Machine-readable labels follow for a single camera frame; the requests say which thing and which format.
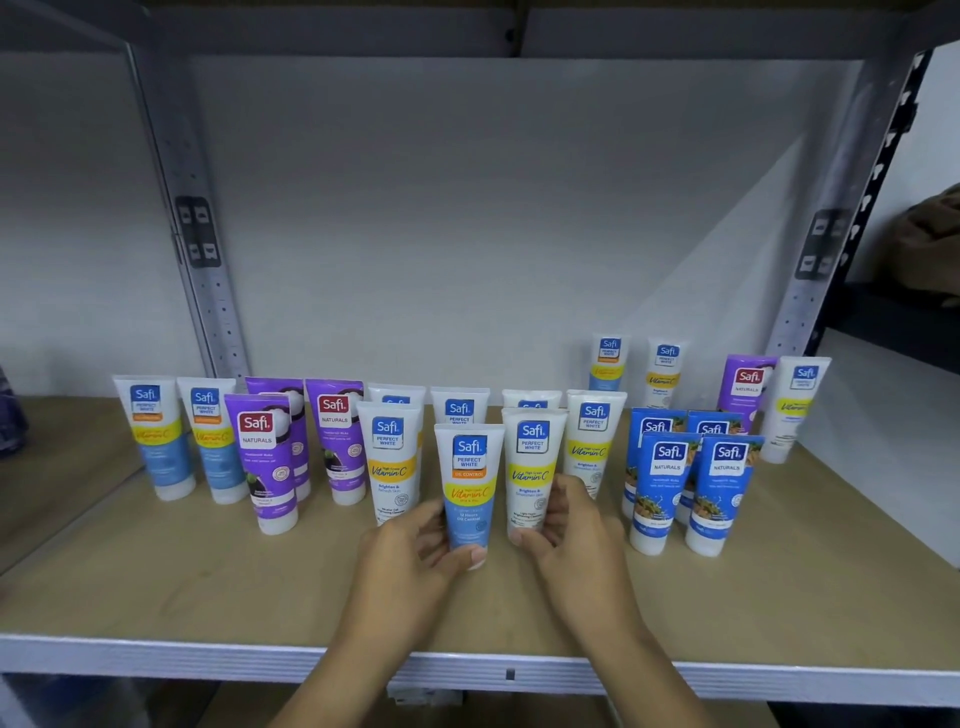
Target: brown fabric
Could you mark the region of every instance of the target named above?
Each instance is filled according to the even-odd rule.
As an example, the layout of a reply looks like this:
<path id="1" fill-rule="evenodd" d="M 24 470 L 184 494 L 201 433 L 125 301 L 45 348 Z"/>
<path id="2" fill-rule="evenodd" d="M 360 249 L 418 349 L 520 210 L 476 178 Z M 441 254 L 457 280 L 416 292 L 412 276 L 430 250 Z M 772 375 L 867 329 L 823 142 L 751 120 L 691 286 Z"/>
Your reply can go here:
<path id="1" fill-rule="evenodd" d="M 891 226 L 884 249 L 884 278 L 960 296 L 960 184 L 910 207 Z"/>

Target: person's left hand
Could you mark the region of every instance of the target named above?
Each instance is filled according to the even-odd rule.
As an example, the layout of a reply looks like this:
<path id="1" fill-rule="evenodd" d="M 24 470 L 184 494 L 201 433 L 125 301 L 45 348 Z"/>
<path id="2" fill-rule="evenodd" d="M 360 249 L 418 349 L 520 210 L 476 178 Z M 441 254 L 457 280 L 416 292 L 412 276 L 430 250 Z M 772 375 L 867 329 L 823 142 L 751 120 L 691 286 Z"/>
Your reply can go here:
<path id="1" fill-rule="evenodd" d="M 478 545 L 451 551 L 444 503 L 428 500 L 360 540 L 353 584 L 333 643 L 359 642 L 388 677 L 436 621 L 454 578 L 487 558 Z"/>

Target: white panel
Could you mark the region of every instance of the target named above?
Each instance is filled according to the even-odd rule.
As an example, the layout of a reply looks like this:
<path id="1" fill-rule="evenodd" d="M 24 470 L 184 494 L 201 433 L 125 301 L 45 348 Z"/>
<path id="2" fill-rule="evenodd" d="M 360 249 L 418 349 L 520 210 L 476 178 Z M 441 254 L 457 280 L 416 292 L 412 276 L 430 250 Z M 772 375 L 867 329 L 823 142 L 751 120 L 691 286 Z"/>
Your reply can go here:
<path id="1" fill-rule="evenodd" d="M 201 375 L 119 55 L 0 55 L 0 365 L 22 394 Z"/>
<path id="2" fill-rule="evenodd" d="M 960 182 L 960 40 L 937 48 L 917 94 L 917 118 L 887 171 L 847 280 L 872 280 L 880 238 L 911 205 Z"/>
<path id="3" fill-rule="evenodd" d="M 566 388 L 760 352 L 856 64 L 195 60 L 252 370 Z M 632 389 L 642 374 L 636 347 Z"/>
<path id="4" fill-rule="evenodd" d="M 960 568 L 960 376 L 833 329 L 817 353 L 833 363 L 802 442 Z"/>

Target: purple tube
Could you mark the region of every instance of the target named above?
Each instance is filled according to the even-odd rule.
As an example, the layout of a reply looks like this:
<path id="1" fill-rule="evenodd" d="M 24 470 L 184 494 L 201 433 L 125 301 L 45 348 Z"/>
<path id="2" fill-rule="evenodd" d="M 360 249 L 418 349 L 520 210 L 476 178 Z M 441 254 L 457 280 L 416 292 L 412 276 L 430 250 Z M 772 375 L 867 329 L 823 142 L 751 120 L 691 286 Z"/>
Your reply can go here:
<path id="1" fill-rule="evenodd" d="M 306 407 L 303 406 L 303 380 L 248 376 L 247 391 L 252 395 L 286 395 L 290 400 L 290 436 L 293 438 L 294 484 L 297 486 L 297 500 L 306 500 L 306 497 L 310 495 L 310 450 L 306 444 Z"/>
<path id="2" fill-rule="evenodd" d="M 727 357 L 717 409 L 721 412 L 739 412 L 743 415 L 744 430 L 750 432 L 760 408 L 763 390 L 773 381 L 776 366 L 775 356 L 732 353 Z"/>
<path id="3" fill-rule="evenodd" d="M 367 454 L 356 403 L 363 382 L 351 379 L 307 379 L 306 393 L 324 448 L 324 464 L 333 500 L 352 505 L 367 493 Z"/>
<path id="4" fill-rule="evenodd" d="M 224 395 L 260 530 L 297 524 L 290 401 L 286 395 Z"/>

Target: tube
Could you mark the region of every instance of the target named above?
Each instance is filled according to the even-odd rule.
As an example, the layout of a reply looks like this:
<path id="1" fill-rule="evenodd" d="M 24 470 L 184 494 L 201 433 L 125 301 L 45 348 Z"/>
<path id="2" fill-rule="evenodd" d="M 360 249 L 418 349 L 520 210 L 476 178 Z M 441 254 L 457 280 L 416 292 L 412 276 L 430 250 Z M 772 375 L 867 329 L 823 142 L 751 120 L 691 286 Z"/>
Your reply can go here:
<path id="1" fill-rule="evenodd" d="M 268 376 L 248 376 L 247 391 L 252 395 L 286 395 L 290 401 L 290 437 L 294 454 L 294 485 L 297 500 L 310 495 L 310 449 L 306 442 L 306 407 L 303 405 L 302 379 L 276 379 Z"/>
<path id="2" fill-rule="evenodd" d="M 450 548 L 490 542 L 503 425 L 433 425 Z M 481 561 L 470 570 L 484 565 Z"/>
<path id="3" fill-rule="evenodd" d="M 640 406 L 665 409 L 670 406 L 673 393 L 680 384 L 680 369 L 689 344 L 656 336 L 649 337 L 647 342 L 650 353 L 647 355 L 647 375 Z"/>
<path id="4" fill-rule="evenodd" d="M 643 433 L 630 527 L 630 546 L 640 553 L 663 553 L 699 439 L 695 432 Z"/>
<path id="5" fill-rule="evenodd" d="M 763 438 L 705 435 L 686 544 L 701 556 L 719 556 L 754 474 Z"/>
<path id="6" fill-rule="evenodd" d="M 721 412 L 739 412 L 743 415 L 744 429 L 750 431 L 760 408 L 763 390 L 773 380 L 776 367 L 775 356 L 732 353 L 727 357 L 724 367 L 717 409 Z"/>
<path id="7" fill-rule="evenodd" d="M 358 401 L 376 524 L 417 505 L 423 405 Z"/>
<path id="8" fill-rule="evenodd" d="M 256 522 L 268 536 L 297 525 L 290 398 L 285 394 L 224 395 L 247 471 Z"/>
<path id="9" fill-rule="evenodd" d="M 701 442 L 704 435 L 739 435 L 743 433 L 744 416 L 739 412 L 707 412 L 691 409 L 687 415 L 686 429 L 693 432 L 697 441 Z M 684 491 L 680 494 L 680 505 L 677 506 L 677 521 L 683 525 L 690 523 L 690 509 L 693 508 L 693 494 L 697 490 L 697 472 L 700 468 L 701 452 L 693 456 L 693 465 L 686 479 Z"/>
<path id="10" fill-rule="evenodd" d="M 590 380 L 593 392 L 616 392 L 630 353 L 630 337 L 622 334 L 593 334 L 590 347 Z"/>
<path id="11" fill-rule="evenodd" d="M 177 381 L 172 376 L 114 376 L 133 439 L 160 500 L 189 496 L 197 487 L 180 422 Z"/>
<path id="12" fill-rule="evenodd" d="M 637 468 L 644 432 L 683 432 L 686 430 L 686 410 L 634 407 L 630 411 L 630 439 L 627 441 L 627 475 L 623 483 L 620 510 L 631 521 L 634 518 Z"/>
<path id="13" fill-rule="evenodd" d="M 423 401 L 426 399 L 426 387 L 414 384 L 377 384 L 367 382 L 364 387 L 365 397 L 369 401 L 383 401 L 393 404 L 413 404 L 419 407 L 420 431 L 417 433 L 417 474 L 414 476 L 413 505 L 420 502 L 420 473 L 423 465 Z"/>
<path id="14" fill-rule="evenodd" d="M 829 356 L 780 357 L 760 430 L 766 440 L 760 457 L 768 463 L 786 462 L 830 361 Z"/>
<path id="15" fill-rule="evenodd" d="M 326 477 L 337 505 L 353 505 L 367 494 L 367 455 L 356 403 L 363 382 L 351 379 L 307 379 L 303 383 L 313 423 L 324 449 Z"/>
<path id="16" fill-rule="evenodd" d="M 482 425 L 487 421 L 490 387 L 430 387 L 430 400 L 441 425 Z"/>
<path id="17" fill-rule="evenodd" d="M 213 502 L 224 505 L 239 502 L 250 494 L 224 405 L 224 395 L 232 394 L 236 385 L 236 379 L 177 377 L 186 419 L 204 462 L 206 484 Z"/>
<path id="18" fill-rule="evenodd" d="M 627 401 L 626 392 L 566 390 L 566 454 L 564 473 L 577 475 L 596 498 L 610 457 L 610 443 Z"/>
<path id="19" fill-rule="evenodd" d="M 543 530 L 546 503 L 564 437 L 565 409 L 504 407 L 507 535 L 515 528 Z"/>
<path id="20" fill-rule="evenodd" d="M 505 407 L 557 409 L 564 395 L 559 389 L 504 389 L 500 392 Z"/>

